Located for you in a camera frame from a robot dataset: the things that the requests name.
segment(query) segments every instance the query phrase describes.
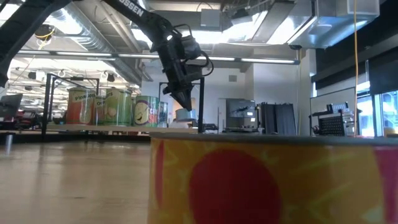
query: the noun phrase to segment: cylindrical container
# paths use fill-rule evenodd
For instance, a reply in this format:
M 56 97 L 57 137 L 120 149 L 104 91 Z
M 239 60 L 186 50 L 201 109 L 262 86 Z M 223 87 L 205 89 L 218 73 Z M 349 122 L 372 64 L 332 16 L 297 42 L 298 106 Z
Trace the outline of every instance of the cylindrical container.
M 398 223 L 393 139 L 152 134 L 148 223 Z
M 136 107 L 136 96 L 131 97 L 131 126 L 134 126 L 134 108 Z
M 95 125 L 104 125 L 105 122 L 105 97 L 96 96 L 94 101 L 94 123 Z
M 69 89 L 67 124 L 92 124 L 95 91 L 75 87 Z
M 175 111 L 175 119 L 179 122 L 191 122 L 196 120 L 197 115 L 195 109 L 188 111 L 187 109 L 178 109 Z
M 169 113 L 169 104 L 166 102 L 159 103 L 159 124 L 160 128 L 167 128 L 167 114 Z
M 134 108 L 134 125 L 157 127 L 159 99 L 153 96 L 137 96 Z
M 115 88 L 106 90 L 105 125 L 130 126 L 131 92 Z

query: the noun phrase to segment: wooden floor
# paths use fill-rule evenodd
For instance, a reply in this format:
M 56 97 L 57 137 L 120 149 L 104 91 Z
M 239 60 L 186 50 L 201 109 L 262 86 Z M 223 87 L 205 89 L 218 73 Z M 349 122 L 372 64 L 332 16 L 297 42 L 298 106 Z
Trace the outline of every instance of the wooden floor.
M 146 223 L 148 144 L 0 148 L 0 223 Z

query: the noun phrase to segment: vent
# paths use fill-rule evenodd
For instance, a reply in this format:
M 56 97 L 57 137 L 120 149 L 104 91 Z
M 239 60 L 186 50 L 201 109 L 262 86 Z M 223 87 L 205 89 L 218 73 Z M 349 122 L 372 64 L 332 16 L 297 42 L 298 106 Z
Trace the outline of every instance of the vent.
M 238 81 L 238 76 L 236 75 L 229 75 L 229 82 L 237 82 Z

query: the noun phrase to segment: yellow sun pattern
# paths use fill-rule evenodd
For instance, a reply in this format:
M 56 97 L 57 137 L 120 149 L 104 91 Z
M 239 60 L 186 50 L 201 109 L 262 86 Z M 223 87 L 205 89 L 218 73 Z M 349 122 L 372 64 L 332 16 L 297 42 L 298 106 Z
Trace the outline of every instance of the yellow sun pattern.
M 154 161 L 162 141 L 164 166 L 159 205 Z M 268 168 L 282 197 L 280 223 L 385 223 L 381 178 L 370 146 L 233 144 L 152 138 L 151 148 L 150 224 L 195 223 L 188 201 L 190 175 L 204 155 L 219 149 L 243 151 Z

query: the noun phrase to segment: robotic arm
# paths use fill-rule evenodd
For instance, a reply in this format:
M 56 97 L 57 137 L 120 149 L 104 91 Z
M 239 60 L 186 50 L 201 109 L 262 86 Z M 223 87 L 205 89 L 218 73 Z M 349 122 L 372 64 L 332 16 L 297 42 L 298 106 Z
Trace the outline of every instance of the robotic arm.
M 0 41 L 0 84 L 2 86 L 7 81 L 7 70 L 15 54 L 53 11 L 65 7 L 70 1 L 26 0 L 14 15 L 0 27 L 0 37 L 9 37 L 5 41 Z M 163 72 L 169 81 L 167 87 L 163 89 L 163 94 L 170 93 L 183 108 L 191 111 L 192 81 L 204 77 L 201 72 L 202 68 L 209 63 L 213 66 L 213 62 L 200 49 L 199 44 L 192 37 L 192 33 L 182 37 L 182 34 L 176 29 L 187 25 L 173 26 L 167 19 L 146 11 L 130 0 L 104 0 L 104 2 L 132 20 L 153 42 L 150 51 L 159 54 L 164 68 Z M 200 55 L 206 57 L 206 64 L 187 64 L 189 60 L 194 60 Z

